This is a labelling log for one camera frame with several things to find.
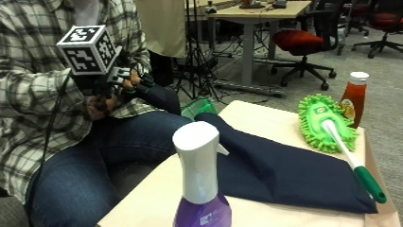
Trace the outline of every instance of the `purple liquid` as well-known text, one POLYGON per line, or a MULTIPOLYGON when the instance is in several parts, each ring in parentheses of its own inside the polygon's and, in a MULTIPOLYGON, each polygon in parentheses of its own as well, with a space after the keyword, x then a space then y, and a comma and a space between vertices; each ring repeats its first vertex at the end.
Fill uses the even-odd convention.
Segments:
POLYGON ((180 200, 175 227, 231 227, 232 212, 227 198, 219 192, 213 201, 195 204, 180 200))

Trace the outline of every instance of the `plaid shirt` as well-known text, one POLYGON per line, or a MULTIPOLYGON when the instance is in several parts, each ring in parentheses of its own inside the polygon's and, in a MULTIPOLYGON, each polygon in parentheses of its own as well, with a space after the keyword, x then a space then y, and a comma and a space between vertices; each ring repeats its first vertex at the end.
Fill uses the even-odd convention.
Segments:
MULTIPOLYGON (((26 202, 39 168, 45 137, 61 87, 70 73, 57 43, 75 24, 68 0, 0 1, 0 186, 26 202)), ((102 0, 100 25, 115 45, 131 52, 132 63, 151 68, 146 35, 134 0, 102 0)), ((53 128, 47 159, 88 135, 84 96, 72 79, 53 128)), ((128 117, 156 110, 134 99, 112 112, 128 117)))

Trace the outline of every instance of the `jeans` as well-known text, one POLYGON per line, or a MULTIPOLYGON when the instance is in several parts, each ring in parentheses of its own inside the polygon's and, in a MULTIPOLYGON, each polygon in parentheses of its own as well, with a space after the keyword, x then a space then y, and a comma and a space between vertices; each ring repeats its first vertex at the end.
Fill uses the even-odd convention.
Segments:
POLYGON ((58 153, 39 178, 33 178, 27 199, 35 196, 35 227, 95 227, 122 200, 107 166, 134 160, 164 161, 176 152, 174 134, 190 122, 190 118, 166 112, 94 122, 80 144, 58 153))

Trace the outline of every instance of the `green and white handle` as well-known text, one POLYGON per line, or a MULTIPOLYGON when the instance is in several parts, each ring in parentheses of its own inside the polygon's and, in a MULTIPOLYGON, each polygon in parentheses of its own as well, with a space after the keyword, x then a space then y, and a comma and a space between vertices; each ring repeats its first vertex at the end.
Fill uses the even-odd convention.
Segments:
POLYGON ((344 144, 344 140, 340 136, 340 133, 338 133, 338 130, 336 127, 336 123, 333 122, 333 120, 330 120, 330 119, 324 120, 323 127, 327 130, 327 132, 329 133, 329 135, 332 136, 332 138, 334 139, 334 141, 337 142, 341 150, 344 151, 344 154, 348 157, 348 161, 350 163, 353 171, 354 171, 360 181, 362 182, 369 194, 373 196, 376 201, 378 201, 380 203, 386 203, 388 196, 384 193, 384 190, 382 190, 378 182, 376 181, 373 175, 368 171, 368 168, 361 164, 360 160, 357 159, 357 157, 354 156, 354 154, 352 153, 352 151, 344 144))

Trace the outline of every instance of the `ketchup bottle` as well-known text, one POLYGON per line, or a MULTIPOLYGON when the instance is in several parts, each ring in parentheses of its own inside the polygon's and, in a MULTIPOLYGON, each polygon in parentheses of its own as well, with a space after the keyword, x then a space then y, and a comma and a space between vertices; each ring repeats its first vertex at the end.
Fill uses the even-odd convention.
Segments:
POLYGON ((365 110, 366 88, 369 74, 365 72, 350 73, 350 82, 345 88, 341 107, 345 109, 344 117, 353 120, 352 128, 357 129, 365 110))

